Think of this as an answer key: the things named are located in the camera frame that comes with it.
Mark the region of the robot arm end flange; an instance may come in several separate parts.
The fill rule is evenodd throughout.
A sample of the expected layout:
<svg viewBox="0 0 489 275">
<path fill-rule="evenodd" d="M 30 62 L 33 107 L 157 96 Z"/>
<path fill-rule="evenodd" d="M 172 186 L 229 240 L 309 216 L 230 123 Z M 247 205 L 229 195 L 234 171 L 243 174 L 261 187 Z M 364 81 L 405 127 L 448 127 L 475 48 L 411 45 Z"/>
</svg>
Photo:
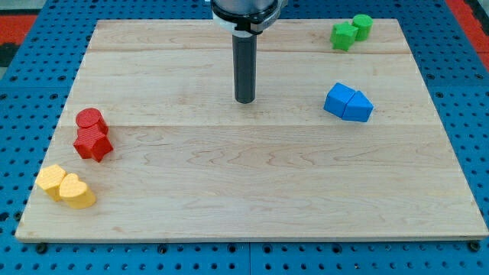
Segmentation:
<svg viewBox="0 0 489 275">
<path fill-rule="evenodd" d="M 279 17 L 287 0 L 211 0 L 212 19 L 236 37 L 259 35 Z"/>
</svg>

